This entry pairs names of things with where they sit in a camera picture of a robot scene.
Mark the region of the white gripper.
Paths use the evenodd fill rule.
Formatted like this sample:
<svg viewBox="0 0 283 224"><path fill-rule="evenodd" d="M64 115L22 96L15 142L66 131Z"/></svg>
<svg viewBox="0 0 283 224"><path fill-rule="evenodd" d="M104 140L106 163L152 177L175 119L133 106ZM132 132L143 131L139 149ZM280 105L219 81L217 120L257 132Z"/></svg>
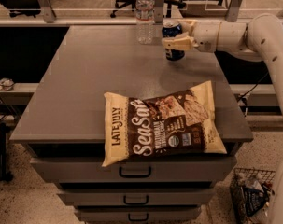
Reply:
<svg viewBox="0 0 283 224"><path fill-rule="evenodd" d="M162 44L166 49L187 51L196 48L201 52L209 53L216 51L219 23L198 23L198 20L180 20L179 23L182 32L188 35L181 38L163 38Z"/></svg>

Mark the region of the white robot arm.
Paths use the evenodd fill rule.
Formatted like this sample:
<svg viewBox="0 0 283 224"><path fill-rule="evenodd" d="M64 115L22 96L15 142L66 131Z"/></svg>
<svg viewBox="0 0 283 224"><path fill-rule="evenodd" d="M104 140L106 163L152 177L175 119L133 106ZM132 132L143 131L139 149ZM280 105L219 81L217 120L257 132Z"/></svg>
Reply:
<svg viewBox="0 0 283 224"><path fill-rule="evenodd" d="M283 22L263 13L250 22L200 22L182 19L182 33L165 37L167 49L224 51L245 61L265 62L283 116ZM276 169L266 224L283 224L283 160Z"/></svg>

